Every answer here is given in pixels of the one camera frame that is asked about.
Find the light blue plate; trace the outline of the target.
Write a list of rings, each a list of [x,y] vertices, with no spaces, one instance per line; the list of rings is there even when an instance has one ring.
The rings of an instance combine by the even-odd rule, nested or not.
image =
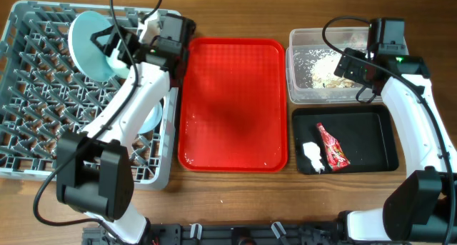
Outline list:
[[[108,19],[95,11],[79,14],[70,25],[68,44],[71,59],[82,74],[94,81],[108,81],[114,75],[106,55],[90,40],[92,34],[109,27],[112,24]]]

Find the food leftovers rice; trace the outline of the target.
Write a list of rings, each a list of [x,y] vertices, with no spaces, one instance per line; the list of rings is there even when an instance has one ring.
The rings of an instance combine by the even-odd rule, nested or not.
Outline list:
[[[293,52],[295,82],[300,89],[353,88],[353,81],[334,74],[341,55],[329,49],[296,49]]]

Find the white tissue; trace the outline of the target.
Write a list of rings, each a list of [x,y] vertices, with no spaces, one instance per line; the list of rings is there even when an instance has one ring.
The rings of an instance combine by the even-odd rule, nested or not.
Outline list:
[[[311,162],[311,166],[317,174],[321,174],[325,171],[325,166],[321,162],[321,150],[320,147],[310,141],[302,145],[303,152],[306,158]]]

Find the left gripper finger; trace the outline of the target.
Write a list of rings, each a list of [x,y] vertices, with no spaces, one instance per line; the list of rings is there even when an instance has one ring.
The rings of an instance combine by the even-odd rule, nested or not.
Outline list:
[[[91,41],[97,41],[97,39],[98,39],[99,37],[108,36],[108,35],[110,35],[110,34],[112,33],[113,29],[114,29],[114,26],[110,26],[110,27],[108,27],[108,28],[106,28],[106,29],[104,29],[104,30],[97,31],[97,32],[95,32],[95,33],[93,33],[93,34],[91,35],[90,40],[91,40]]]
[[[97,40],[91,40],[91,42],[104,56],[110,57],[109,44],[102,44]]]

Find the red snack wrapper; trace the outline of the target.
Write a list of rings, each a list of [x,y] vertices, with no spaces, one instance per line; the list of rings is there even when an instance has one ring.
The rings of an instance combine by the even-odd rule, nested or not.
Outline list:
[[[327,163],[332,171],[339,171],[351,165],[344,154],[339,141],[327,132],[322,123],[316,125],[324,144]]]

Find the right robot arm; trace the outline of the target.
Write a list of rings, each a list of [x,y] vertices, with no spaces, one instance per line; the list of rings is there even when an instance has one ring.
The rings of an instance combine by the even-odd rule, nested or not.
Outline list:
[[[341,51],[335,74],[382,98],[401,142],[406,180],[380,209],[346,213],[346,235],[353,241],[454,244],[456,148],[434,103],[431,74],[422,57],[409,55],[404,20],[367,24],[367,51]]]

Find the green bowl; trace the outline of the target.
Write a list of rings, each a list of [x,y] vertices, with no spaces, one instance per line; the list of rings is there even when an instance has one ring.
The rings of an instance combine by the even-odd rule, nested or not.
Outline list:
[[[118,59],[120,51],[114,49],[110,56],[106,56],[106,62],[109,66],[109,77],[117,76],[126,79],[129,75],[130,68],[123,61]]]

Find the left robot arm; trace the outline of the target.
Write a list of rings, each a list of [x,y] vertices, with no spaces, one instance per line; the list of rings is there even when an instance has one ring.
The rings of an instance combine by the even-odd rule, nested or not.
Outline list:
[[[129,153],[152,109],[184,80],[196,23],[177,14],[153,13],[129,31],[95,12],[70,25],[77,68],[94,81],[115,74],[124,84],[81,131],[57,143],[56,197],[103,226],[124,244],[152,244],[150,221],[134,207]]]

